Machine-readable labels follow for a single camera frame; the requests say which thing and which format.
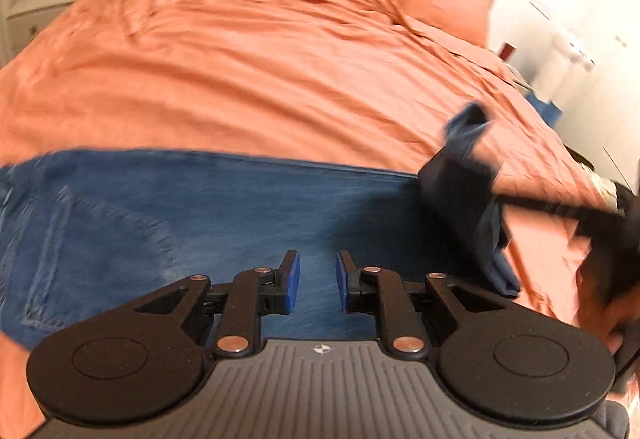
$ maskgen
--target denim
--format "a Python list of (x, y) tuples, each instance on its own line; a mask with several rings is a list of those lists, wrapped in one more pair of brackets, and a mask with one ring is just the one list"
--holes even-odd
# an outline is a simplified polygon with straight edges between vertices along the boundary
[(499, 294), (516, 297), (520, 282), (502, 252), (509, 237), (492, 192), (497, 173), (470, 156), (488, 127), (482, 107), (469, 104), (449, 120), (444, 147), (418, 177), (425, 202), (458, 236), (482, 275)]
[(43, 337), (203, 273), (213, 283), (300, 253), (290, 316), (265, 337), (368, 339), (340, 310), (335, 253), (405, 280), (442, 271), (488, 285), (425, 210), (410, 174), (187, 151), (72, 150), (0, 168), (0, 328)]

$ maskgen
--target blue jeans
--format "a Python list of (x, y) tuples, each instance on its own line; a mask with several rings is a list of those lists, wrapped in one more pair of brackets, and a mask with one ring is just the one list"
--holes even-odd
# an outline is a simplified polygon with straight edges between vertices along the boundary
[(213, 283), (301, 258), (291, 316), (263, 334), (365, 339), (373, 318), (340, 311), (334, 260), (419, 281), (430, 271), (482, 280), (415, 176), (186, 151), (48, 154), (0, 168), (0, 328), (43, 337), (194, 273)]

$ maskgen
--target nightstand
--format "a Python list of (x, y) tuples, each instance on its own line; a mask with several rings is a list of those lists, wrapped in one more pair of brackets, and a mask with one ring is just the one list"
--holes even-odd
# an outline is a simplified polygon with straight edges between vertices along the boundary
[(9, 38), (14, 55), (22, 51), (74, 0), (20, 0), (7, 14)]
[(527, 96), (527, 94), (533, 92), (533, 89), (531, 88), (529, 83), (525, 81), (518, 69), (510, 66), (510, 64), (508, 64), (507, 62), (505, 62), (504, 64), (511, 71), (511, 78), (513, 78), (513, 83), (515, 83), (516, 89), (519, 93), (521, 93), (523, 96)]

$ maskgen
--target bed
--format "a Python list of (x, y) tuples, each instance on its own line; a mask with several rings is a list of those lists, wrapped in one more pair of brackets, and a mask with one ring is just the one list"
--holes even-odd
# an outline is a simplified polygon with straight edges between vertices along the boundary
[[(77, 0), (0, 70), (0, 89), (2, 165), (180, 148), (416, 173), (446, 120), (479, 101), (496, 123), (477, 154), (502, 165), (502, 191), (603, 205), (497, 56), (396, 0)], [(545, 215), (506, 221), (518, 302), (574, 323), (586, 243)], [(27, 358), (0, 334), (2, 439), (43, 419)]]

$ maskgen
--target cabinet door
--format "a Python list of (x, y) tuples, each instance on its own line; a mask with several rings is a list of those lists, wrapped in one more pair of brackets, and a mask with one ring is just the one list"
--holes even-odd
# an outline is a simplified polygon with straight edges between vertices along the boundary
[(567, 146), (593, 162), (596, 171), (610, 168), (603, 148), (620, 153), (616, 145), (623, 137), (616, 136), (627, 120), (640, 113), (638, 4), (640, 0), (596, 0), (579, 32), (596, 68), (580, 82), (581, 90), (574, 94), (556, 130)]
[[(640, 82), (636, 83), (636, 96), (640, 96)], [(620, 129), (605, 142), (604, 149), (615, 163), (628, 186), (638, 191), (638, 162), (640, 160), (640, 106), (628, 112)]]

